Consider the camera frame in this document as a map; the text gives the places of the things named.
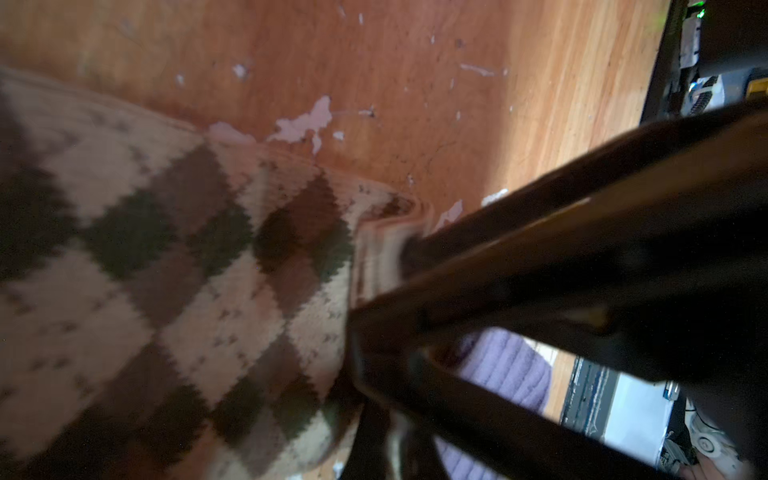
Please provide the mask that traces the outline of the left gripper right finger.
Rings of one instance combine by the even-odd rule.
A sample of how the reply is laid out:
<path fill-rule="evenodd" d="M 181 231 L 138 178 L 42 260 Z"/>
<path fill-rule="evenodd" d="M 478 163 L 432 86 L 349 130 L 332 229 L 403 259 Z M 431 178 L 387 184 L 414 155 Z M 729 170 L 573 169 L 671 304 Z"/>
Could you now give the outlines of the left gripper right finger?
<path fill-rule="evenodd" d="M 481 282 L 525 262 L 540 266 L 651 236 L 716 214 L 693 207 L 724 186 L 763 177 L 747 138 L 767 126 L 764 99 L 643 125 L 439 232 L 411 238 L 399 258 L 408 282 L 468 274 Z"/>

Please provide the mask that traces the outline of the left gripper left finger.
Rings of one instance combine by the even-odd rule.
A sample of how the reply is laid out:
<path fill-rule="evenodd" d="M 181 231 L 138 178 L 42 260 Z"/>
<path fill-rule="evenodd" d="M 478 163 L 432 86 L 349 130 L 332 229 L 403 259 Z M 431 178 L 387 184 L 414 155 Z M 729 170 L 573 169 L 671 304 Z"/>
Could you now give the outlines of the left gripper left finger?
<path fill-rule="evenodd" d="M 657 478 L 629 456 L 449 373 L 427 349 L 505 327 L 645 380 L 674 380 L 767 475 L 767 209 L 624 217 L 618 239 L 492 257 L 356 310 L 356 384 L 520 479 Z"/>

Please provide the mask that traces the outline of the purple sock with yellow cuff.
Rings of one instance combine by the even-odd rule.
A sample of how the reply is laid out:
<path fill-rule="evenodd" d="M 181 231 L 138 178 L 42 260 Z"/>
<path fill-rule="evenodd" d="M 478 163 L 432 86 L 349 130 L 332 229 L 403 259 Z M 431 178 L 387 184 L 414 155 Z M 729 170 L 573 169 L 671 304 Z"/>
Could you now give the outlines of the purple sock with yellow cuff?
<path fill-rule="evenodd" d="M 440 364 L 507 401 L 541 414 L 552 366 L 523 337 L 491 328 L 463 337 L 437 354 Z"/>

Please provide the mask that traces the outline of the beige brown argyle sock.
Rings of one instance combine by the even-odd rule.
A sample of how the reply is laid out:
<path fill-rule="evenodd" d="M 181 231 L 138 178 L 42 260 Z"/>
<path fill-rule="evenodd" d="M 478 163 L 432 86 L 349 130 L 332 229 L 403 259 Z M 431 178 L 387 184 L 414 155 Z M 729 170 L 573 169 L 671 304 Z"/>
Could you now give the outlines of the beige brown argyle sock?
<path fill-rule="evenodd" d="M 1 475 L 299 474 L 356 426 L 358 229 L 390 187 L 1 73 Z"/>

